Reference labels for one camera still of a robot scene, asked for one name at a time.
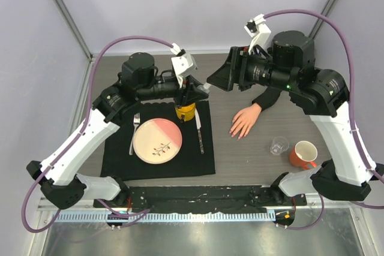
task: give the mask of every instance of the yellow cup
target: yellow cup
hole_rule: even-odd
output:
[[[196,103],[193,103],[188,106],[183,106],[180,108],[176,107],[176,115],[183,122],[189,121],[194,118],[195,110],[196,110]]]

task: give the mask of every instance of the mug handle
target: mug handle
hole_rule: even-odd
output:
[[[309,162],[308,164],[305,164],[302,168],[309,170],[309,169],[316,168],[316,167],[317,167],[316,163],[312,161],[312,162]]]

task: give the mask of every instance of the mannequin hand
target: mannequin hand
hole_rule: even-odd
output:
[[[232,133],[232,137],[236,136],[240,131],[239,139],[247,136],[261,111],[262,108],[256,103],[240,110],[232,120],[233,125],[229,131],[229,133]]]

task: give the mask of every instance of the fork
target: fork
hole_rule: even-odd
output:
[[[132,135],[132,140],[131,140],[131,145],[130,145],[130,155],[133,155],[133,137],[134,134],[136,133],[137,127],[140,125],[140,113],[136,113],[133,116],[133,135]]]

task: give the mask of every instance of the pink and white plate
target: pink and white plate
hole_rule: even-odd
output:
[[[172,121],[163,118],[141,124],[133,137],[136,155],[150,164],[170,161],[179,152],[181,143],[180,129]]]

